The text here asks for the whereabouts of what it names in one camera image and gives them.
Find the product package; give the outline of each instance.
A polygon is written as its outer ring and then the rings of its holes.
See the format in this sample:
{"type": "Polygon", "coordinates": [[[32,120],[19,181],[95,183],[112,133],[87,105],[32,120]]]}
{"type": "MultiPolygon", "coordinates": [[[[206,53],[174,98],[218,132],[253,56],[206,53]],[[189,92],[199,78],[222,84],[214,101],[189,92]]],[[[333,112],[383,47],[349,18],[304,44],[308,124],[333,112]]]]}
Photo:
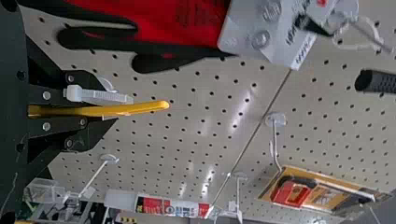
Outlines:
{"type": "Polygon", "coordinates": [[[137,194],[135,203],[136,213],[169,217],[204,218],[208,210],[208,203],[178,201],[141,193],[137,194]]]}
{"type": "Polygon", "coordinates": [[[322,25],[335,3],[336,0],[233,0],[219,48],[298,70],[317,35],[297,28],[296,20],[308,15],[322,25]]]}
{"type": "Polygon", "coordinates": [[[388,193],[291,166],[284,166],[259,196],[259,200],[281,206],[343,218],[358,216],[362,205],[389,198],[388,193]]]}

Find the black cylinder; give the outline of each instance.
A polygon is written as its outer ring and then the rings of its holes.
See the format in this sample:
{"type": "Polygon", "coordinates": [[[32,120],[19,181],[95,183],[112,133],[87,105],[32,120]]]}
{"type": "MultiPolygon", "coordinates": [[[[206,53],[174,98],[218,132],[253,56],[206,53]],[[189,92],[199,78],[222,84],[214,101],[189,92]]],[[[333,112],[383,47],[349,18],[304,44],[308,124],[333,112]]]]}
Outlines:
{"type": "Polygon", "coordinates": [[[396,93],[396,75],[375,70],[361,70],[355,90],[363,92],[396,93]]]}

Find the bolt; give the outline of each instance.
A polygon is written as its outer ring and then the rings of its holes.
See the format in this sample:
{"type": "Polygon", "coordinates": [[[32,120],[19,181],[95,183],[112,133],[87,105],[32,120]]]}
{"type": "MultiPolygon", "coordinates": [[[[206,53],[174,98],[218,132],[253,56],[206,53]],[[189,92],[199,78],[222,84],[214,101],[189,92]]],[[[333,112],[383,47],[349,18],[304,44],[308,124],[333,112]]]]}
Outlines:
{"type": "Polygon", "coordinates": [[[43,124],[43,130],[44,131],[49,131],[50,130],[50,123],[48,123],[48,122],[45,122],[44,124],[43,124]]]}
{"type": "Polygon", "coordinates": [[[69,81],[70,83],[74,82],[74,77],[73,76],[68,76],[67,77],[67,81],[69,81]]]}
{"type": "Polygon", "coordinates": [[[268,45],[270,34],[267,31],[261,31],[255,34],[252,38],[251,45],[254,49],[264,49],[268,45]]]}
{"type": "Polygon", "coordinates": [[[44,98],[44,100],[49,100],[50,99],[50,92],[49,91],[44,91],[43,92],[43,98],[44,98]]]}
{"type": "Polygon", "coordinates": [[[73,141],[72,140],[66,140],[66,147],[72,147],[73,146],[73,141]]]}
{"type": "Polygon", "coordinates": [[[87,121],[85,119],[81,119],[79,121],[79,125],[84,126],[87,123],[87,121]]]}
{"type": "Polygon", "coordinates": [[[24,80],[26,79],[26,73],[23,72],[23,71],[18,71],[18,73],[17,73],[17,78],[18,78],[20,81],[24,81],[24,80]]]}

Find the black bracket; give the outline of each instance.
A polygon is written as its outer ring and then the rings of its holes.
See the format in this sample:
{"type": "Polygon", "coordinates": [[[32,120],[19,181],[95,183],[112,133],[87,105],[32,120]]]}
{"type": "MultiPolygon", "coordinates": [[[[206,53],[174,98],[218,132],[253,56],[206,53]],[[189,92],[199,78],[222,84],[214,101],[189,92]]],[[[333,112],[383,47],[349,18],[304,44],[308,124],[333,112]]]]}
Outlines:
{"type": "Polygon", "coordinates": [[[86,71],[62,71],[29,37],[14,0],[0,1],[0,68],[4,96],[0,110],[0,223],[14,223],[23,190],[61,152],[92,149],[117,119],[29,118],[29,105],[86,106],[64,98],[67,85],[104,91],[86,71]]]}

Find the white pegboard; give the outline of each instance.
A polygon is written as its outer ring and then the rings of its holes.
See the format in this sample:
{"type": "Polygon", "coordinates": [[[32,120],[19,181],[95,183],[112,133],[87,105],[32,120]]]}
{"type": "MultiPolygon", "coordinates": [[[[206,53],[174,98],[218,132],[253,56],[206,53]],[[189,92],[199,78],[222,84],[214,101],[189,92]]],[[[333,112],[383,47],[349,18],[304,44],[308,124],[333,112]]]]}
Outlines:
{"type": "MultiPolygon", "coordinates": [[[[381,35],[390,44],[396,44],[395,7],[396,2],[390,0],[361,1],[362,14],[378,21],[381,35]]],[[[93,183],[99,189],[93,199],[99,202],[107,189],[125,189],[211,203],[288,73],[286,68],[261,61],[234,58],[204,60],[177,71],[141,76],[130,66],[132,53],[72,51],[56,43],[54,34],[60,27],[81,21],[27,8],[22,14],[26,33],[62,69],[83,69],[105,77],[136,102],[171,103],[167,111],[121,118],[94,150],[62,154],[50,165],[62,185],[80,191],[100,166],[102,153],[120,157],[119,164],[108,165],[93,183]]],[[[289,120],[279,130],[280,162],[393,190],[394,98],[356,93],[353,83],[364,67],[396,72],[394,64],[393,56],[370,50],[340,51],[320,39],[270,108],[285,112],[289,120]]],[[[241,188],[245,216],[276,223],[314,224],[321,219],[339,223],[339,218],[256,200],[276,171],[268,153],[270,131],[260,128],[236,167],[249,177],[241,188]]],[[[231,180],[219,205],[225,206],[234,191],[231,180]]]]}

